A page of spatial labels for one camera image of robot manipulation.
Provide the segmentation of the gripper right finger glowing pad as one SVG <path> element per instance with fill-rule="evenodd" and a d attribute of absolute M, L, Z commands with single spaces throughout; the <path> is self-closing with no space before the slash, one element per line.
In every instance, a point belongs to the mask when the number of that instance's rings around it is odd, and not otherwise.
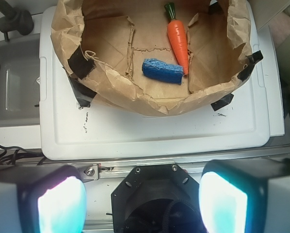
<path fill-rule="evenodd" d="M 290 159 L 211 160 L 199 184 L 209 233 L 290 233 Z"/>

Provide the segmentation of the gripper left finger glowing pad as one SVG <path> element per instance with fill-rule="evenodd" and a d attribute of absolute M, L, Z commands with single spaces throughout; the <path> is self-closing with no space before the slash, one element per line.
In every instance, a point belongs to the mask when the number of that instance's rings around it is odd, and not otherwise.
<path fill-rule="evenodd" d="M 71 165 L 0 165 L 0 233 L 80 233 L 87 197 Z"/>

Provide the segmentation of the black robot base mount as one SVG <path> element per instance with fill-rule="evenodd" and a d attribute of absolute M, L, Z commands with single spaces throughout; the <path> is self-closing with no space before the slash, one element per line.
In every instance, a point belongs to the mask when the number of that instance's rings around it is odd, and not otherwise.
<path fill-rule="evenodd" d="M 199 183 L 177 164 L 136 166 L 111 194 L 116 233 L 204 233 Z"/>

